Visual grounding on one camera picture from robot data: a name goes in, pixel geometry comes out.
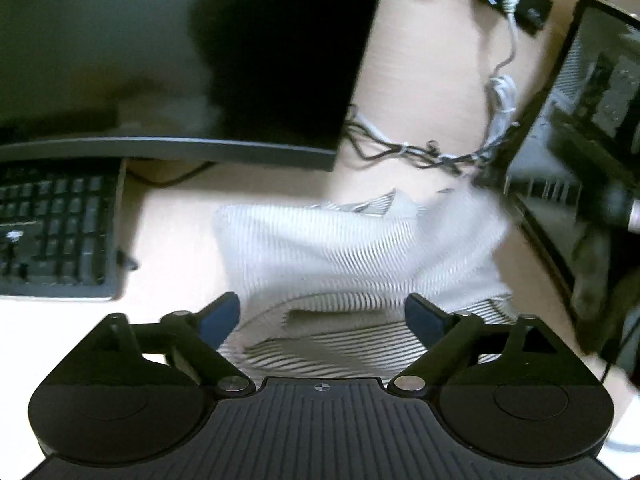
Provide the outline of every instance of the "black keyboard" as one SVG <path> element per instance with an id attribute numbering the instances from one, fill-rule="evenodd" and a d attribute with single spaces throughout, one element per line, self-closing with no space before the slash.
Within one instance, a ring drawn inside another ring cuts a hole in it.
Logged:
<path id="1" fill-rule="evenodd" d="M 0 295 L 111 299 L 120 158 L 0 165 Z"/>

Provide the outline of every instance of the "white striped cloth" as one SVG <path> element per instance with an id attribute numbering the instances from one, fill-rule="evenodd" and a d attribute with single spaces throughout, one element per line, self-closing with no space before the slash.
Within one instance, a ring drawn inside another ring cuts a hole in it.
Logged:
<path id="1" fill-rule="evenodd" d="M 400 191 L 343 206 L 231 205 L 214 225 L 242 305 L 219 352 L 256 381 L 387 381 L 425 351 L 404 323 L 411 292 L 487 322 L 516 317 L 492 261 L 508 218 L 464 179 L 428 206 Z"/>

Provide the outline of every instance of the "keyboard key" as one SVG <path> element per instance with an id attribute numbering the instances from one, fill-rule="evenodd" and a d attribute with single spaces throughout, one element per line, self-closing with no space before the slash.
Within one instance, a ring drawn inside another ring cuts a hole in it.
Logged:
<path id="1" fill-rule="evenodd" d="M 65 210 L 65 199 L 57 198 L 51 204 L 51 213 L 60 214 Z"/>
<path id="2" fill-rule="evenodd" d="M 79 262 L 80 281 L 85 285 L 95 284 L 94 251 L 95 251 L 95 238 L 86 237 L 82 242 L 82 250 L 80 251 L 80 262 Z"/>
<path id="3" fill-rule="evenodd" d="M 12 261 L 9 268 L 9 280 L 13 283 L 22 283 L 25 277 L 26 266 L 18 260 Z"/>
<path id="4" fill-rule="evenodd" d="M 20 166 L 14 166 L 12 168 L 7 168 L 4 172 L 5 180 L 20 180 L 24 178 L 24 169 Z"/>
<path id="5" fill-rule="evenodd" d="M 44 257 L 44 251 L 45 251 L 46 247 L 47 246 L 44 243 L 44 239 L 43 238 L 38 238 L 37 239 L 37 244 L 36 244 L 36 256 Z"/>
<path id="6" fill-rule="evenodd" d="M 60 220 L 52 218 L 49 222 L 49 236 L 56 236 L 60 232 Z"/>
<path id="7" fill-rule="evenodd" d="M 69 212 L 70 213 L 79 213 L 80 210 L 82 209 L 82 200 L 75 196 L 71 199 L 71 202 L 69 202 Z"/>
<path id="8" fill-rule="evenodd" d="M 84 189 L 84 178 L 76 178 L 73 184 L 71 185 L 71 192 L 82 193 L 83 189 Z"/>
<path id="9" fill-rule="evenodd" d="M 49 201 L 48 200 L 40 200 L 36 204 L 36 216 L 44 216 L 47 214 L 49 210 Z"/>
<path id="10" fill-rule="evenodd" d="M 3 279 L 9 272 L 9 260 L 3 251 L 0 256 L 0 279 Z"/>
<path id="11" fill-rule="evenodd" d="M 29 216 L 29 211 L 31 209 L 31 204 L 29 204 L 29 202 L 21 202 L 20 203 L 20 209 L 18 210 L 18 216 L 21 217 L 25 217 L 25 216 Z"/>
<path id="12" fill-rule="evenodd" d="M 98 191 L 102 187 L 102 177 L 92 176 L 89 181 L 89 191 Z"/>
<path id="13" fill-rule="evenodd" d="M 40 196 L 46 196 L 51 192 L 51 181 L 43 180 L 38 184 L 38 194 Z"/>
<path id="14" fill-rule="evenodd" d="M 58 282 L 56 277 L 55 260 L 40 260 L 32 262 L 29 266 L 29 279 L 34 283 L 55 285 Z"/>
<path id="15" fill-rule="evenodd" d="M 27 178 L 33 182 L 42 178 L 42 176 L 40 175 L 40 171 L 38 171 L 37 168 L 29 168 L 27 170 Z"/>
<path id="16" fill-rule="evenodd" d="M 66 234 L 74 235 L 78 232 L 80 219 L 77 216 L 70 216 L 66 219 Z"/>
<path id="17" fill-rule="evenodd" d="M 76 277 L 76 263 L 73 260 L 67 260 L 62 263 L 62 272 L 60 272 L 62 283 L 73 285 L 78 282 Z"/>
<path id="18" fill-rule="evenodd" d="M 74 237 L 69 236 L 65 239 L 65 246 L 62 252 L 65 253 L 66 256 L 76 252 L 76 239 Z"/>
<path id="19" fill-rule="evenodd" d="M 34 256 L 42 252 L 41 240 L 34 237 L 32 228 L 26 227 L 22 236 L 13 246 L 14 259 L 23 263 L 28 263 Z"/>
<path id="20" fill-rule="evenodd" d="M 11 219 L 15 216 L 15 202 L 9 202 L 4 208 L 4 218 Z"/>
<path id="21" fill-rule="evenodd" d="M 47 256 L 56 256 L 58 254 L 58 239 L 49 238 L 47 242 L 47 250 L 45 252 Z"/>
<path id="22" fill-rule="evenodd" d="M 56 195 L 66 192 L 66 186 L 68 185 L 69 180 L 66 178 L 59 178 L 56 180 Z"/>
<path id="23" fill-rule="evenodd" d="M 29 182 L 28 184 L 22 184 L 22 198 L 29 198 L 33 193 L 33 184 Z"/>
<path id="24" fill-rule="evenodd" d="M 42 236 L 44 234 L 44 220 L 36 220 L 33 226 L 34 236 Z"/>
<path id="25" fill-rule="evenodd" d="M 84 220 L 82 221 L 83 233 L 95 233 L 98 228 L 98 206 L 100 199 L 97 196 L 90 196 L 86 201 L 86 210 L 84 212 Z"/>

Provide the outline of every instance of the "ribbed surface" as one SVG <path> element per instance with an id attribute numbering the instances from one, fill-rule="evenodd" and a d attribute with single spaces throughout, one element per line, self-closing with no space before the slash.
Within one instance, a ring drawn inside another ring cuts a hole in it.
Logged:
<path id="1" fill-rule="evenodd" d="M 593 459 L 554 468 L 492 462 L 453 440 L 421 400 L 393 397 L 371 379 L 327 380 L 324 392 L 318 383 L 271 379 L 257 395 L 223 401 L 196 437 L 146 464 L 99 469 L 53 459 L 31 479 L 616 479 Z"/>
<path id="2" fill-rule="evenodd" d="M 257 382 L 386 381 L 424 352 L 404 324 L 412 292 L 510 322 L 492 261 L 508 220 L 490 193 L 458 186 L 426 206 L 395 191 L 360 204 L 221 208 L 215 229 L 242 313 L 219 352 Z"/>

